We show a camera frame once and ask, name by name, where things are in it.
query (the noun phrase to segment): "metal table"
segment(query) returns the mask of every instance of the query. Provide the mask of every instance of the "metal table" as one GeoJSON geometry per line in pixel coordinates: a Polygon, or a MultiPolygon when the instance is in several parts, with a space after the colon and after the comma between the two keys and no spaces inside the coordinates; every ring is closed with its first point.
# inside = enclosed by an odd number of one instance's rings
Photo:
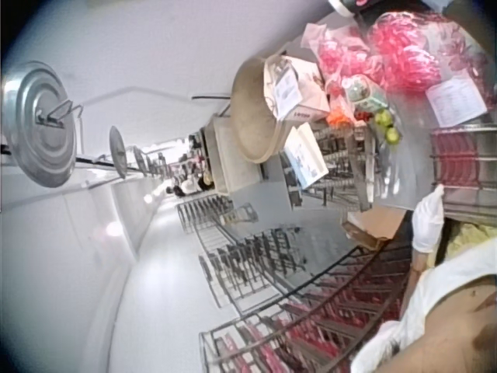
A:
{"type": "MultiPolygon", "coordinates": [[[[337,13],[331,13],[318,24],[325,24],[329,28],[336,29],[355,23],[353,19],[344,19],[337,13]]],[[[300,47],[301,37],[286,45],[287,55],[316,62],[315,56],[310,50],[300,47]]],[[[490,76],[495,76],[495,66],[491,66],[490,76]]],[[[401,143],[391,148],[390,154],[382,155],[380,162],[389,166],[383,167],[383,175],[375,179],[375,204],[388,207],[399,207],[406,210],[414,210],[415,206],[433,190],[434,167],[431,158],[432,144],[430,130],[437,128],[437,119],[425,94],[404,95],[401,93],[391,94],[389,97],[393,111],[398,115],[400,121],[396,123],[401,132],[401,143]]],[[[497,114],[494,112],[485,118],[472,120],[471,123],[496,123],[497,114]]],[[[485,204],[495,204],[497,193],[472,191],[470,195],[461,197],[454,193],[450,198],[461,200],[483,200],[485,204]]],[[[495,215],[486,216],[487,211],[476,212],[482,214],[461,213],[450,204],[446,206],[447,216],[459,220],[480,224],[496,225],[495,215]]]]}

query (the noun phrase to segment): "stainless steel counter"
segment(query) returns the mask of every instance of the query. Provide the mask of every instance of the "stainless steel counter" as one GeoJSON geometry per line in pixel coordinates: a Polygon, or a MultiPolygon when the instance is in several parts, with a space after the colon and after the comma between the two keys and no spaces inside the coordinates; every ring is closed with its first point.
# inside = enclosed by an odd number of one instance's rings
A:
{"type": "MultiPolygon", "coordinates": [[[[332,13],[318,23],[334,29],[353,22],[332,13]]],[[[316,61],[311,51],[302,49],[300,43],[301,37],[289,43],[287,54],[307,61],[316,61]]],[[[489,75],[495,76],[495,66],[490,69],[492,71],[489,71],[489,75]]],[[[402,140],[396,147],[385,147],[386,152],[381,152],[382,175],[377,176],[375,180],[374,203],[413,210],[417,203],[433,190],[435,178],[430,130],[437,128],[438,122],[424,93],[408,96],[395,93],[388,98],[393,111],[400,119],[396,126],[401,132],[402,140]]],[[[492,116],[473,120],[472,123],[484,123],[483,120],[486,123],[489,120],[496,123],[495,111],[492,116]]],[[[447,216],[461,221],[497,225],[497,190],[447,190],[446,200],[447,216]],[[475,203],[485,204],[487,207],[474,208],[472,205],[475,203]]]]}

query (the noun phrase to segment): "white shirt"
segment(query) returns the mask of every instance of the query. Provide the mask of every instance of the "white shirt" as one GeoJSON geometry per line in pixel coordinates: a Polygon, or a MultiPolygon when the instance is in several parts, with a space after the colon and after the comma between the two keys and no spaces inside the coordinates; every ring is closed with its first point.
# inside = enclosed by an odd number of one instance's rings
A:
{"type": "Polygon", "coordinates": [[[478,278],[497,274],[497,238],[462,252],[438,267],[426,270],[401,321],[384,323],[354,358],[351,373],[373,372],[393,342],[404,350],[425,333],[425,320],[435,304],[450,292],[478,278]]]}
{"type": "Polygon", "coordinates": [[[196,178],[193,176],[189,176],[188,179],[181,183],[181,190],[186,195],[201,191],[196,178]]]}

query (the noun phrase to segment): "floor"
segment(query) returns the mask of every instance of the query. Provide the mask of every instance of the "floor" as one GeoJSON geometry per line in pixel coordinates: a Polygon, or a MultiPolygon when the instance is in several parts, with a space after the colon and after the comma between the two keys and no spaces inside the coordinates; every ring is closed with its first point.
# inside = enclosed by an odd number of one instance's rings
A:
{"type": "Polygon", "coordinates": [[[183,233],[174,200],[158,209],[117,316],[110,373],[198,373],[200,331],[235,317],[218,309],[198,262],[196,236],[183,233]]]}
{"type": "MultiPolygon", "coordinates": [[[[288,279],[290,286],[298,286],[353,244],[339,226],[338,213],[292,211],[279,175],[281,168],[276,161],[269,165],[268,181],[231,196],[235,205],[252,203],[259,221],[231,228],[236,236],[244,237],[283,224],[302,227],[301,252],[308,260],[308,272],[288,279]]],[[[236,317],[231,306],[218,309],[215,305],[197,259],[201,246],[195,234],[183,232],[176,203],[175,197],[165,200],[144,237],[117,316],[110,373],[198,373],[199,332],[236,317]]],[[[254,305],[262,301],[254,297],[254,305]]]]}

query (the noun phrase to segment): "paper label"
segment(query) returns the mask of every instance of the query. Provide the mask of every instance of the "paper label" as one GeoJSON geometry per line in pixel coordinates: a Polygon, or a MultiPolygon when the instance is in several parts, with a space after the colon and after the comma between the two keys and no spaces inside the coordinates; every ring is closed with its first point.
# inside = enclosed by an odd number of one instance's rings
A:
{"type": "Polygon", "coordinates": [[[298,130],[291,129],[284,151],[302,189],[307,189],[328,173],[309,123],[302,124],[298,130]]]}
{"type": "Polygon", "coordinates": [[[487,112],[485,101],[467,71],[426,90],[441,128],[453,127],[487,112]]]}
{"type": "Polygon", "coordinates": [[[275,85],[274,99],[276,100],[277,120],[285,119],[290,111],[302,102],[301,91],[293,69],[287,69],[275,85]]]}

